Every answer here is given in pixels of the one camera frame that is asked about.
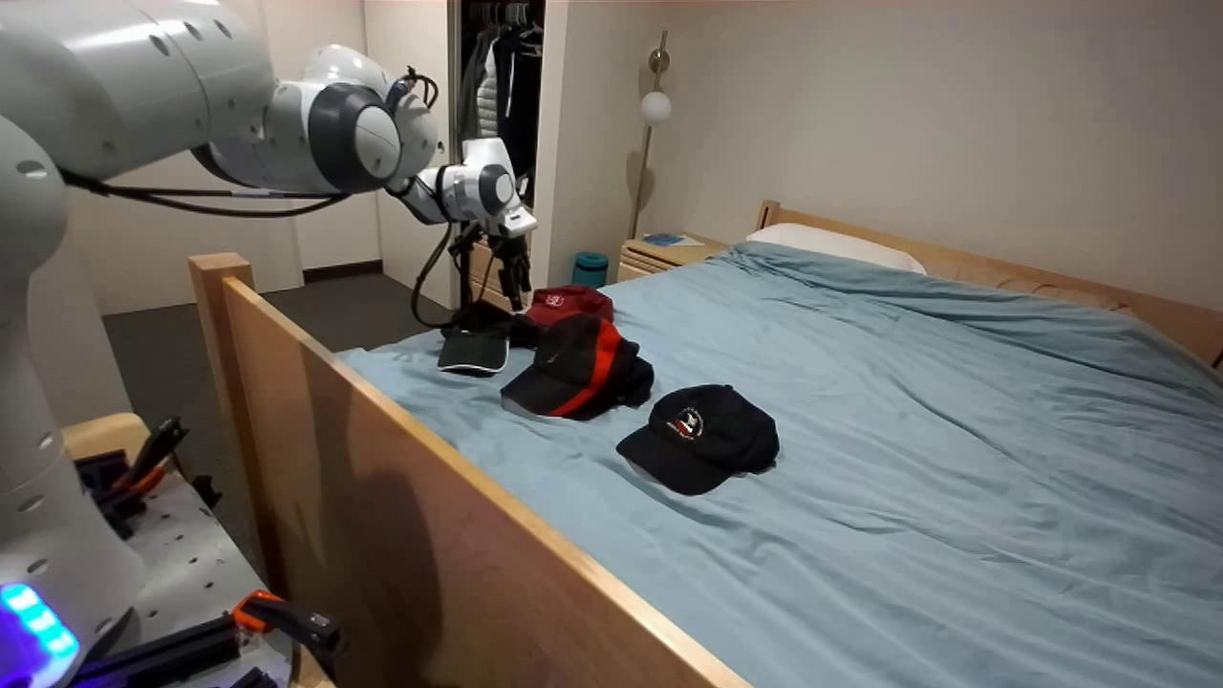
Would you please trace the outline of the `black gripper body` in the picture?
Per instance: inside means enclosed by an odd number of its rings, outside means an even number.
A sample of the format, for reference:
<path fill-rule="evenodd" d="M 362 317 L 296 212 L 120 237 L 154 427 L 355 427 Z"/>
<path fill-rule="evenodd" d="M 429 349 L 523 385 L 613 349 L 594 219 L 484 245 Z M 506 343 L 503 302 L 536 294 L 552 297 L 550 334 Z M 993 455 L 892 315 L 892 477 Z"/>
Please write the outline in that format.
<path fill-rule="evenodd" d="M 461 227 L 452 242 L 452 265 L 457 270 L 461 306 L 487 302 L 506 315 L 523 310 L 531 294 L 531 260 L 523 237 Z"/>

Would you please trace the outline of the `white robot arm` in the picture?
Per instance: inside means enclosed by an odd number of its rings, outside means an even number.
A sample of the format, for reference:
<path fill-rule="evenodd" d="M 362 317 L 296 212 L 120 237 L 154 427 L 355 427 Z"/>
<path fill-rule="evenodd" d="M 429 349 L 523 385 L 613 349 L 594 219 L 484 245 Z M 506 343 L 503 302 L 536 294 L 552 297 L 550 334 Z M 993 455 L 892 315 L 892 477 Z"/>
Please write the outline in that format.
<path fill-rule="evenodd" d="M 425 73 L 329 41 L 282 78 L 227 0 L 0 0 L 0 678 L 63 688 L 148 566 L 82 489 L 39 371 L 39 274 L 73 196 L 193 158 L 255 199 L 383 191 L 425 227 L 536 228 L 506 145 L 443 148 Z"/>

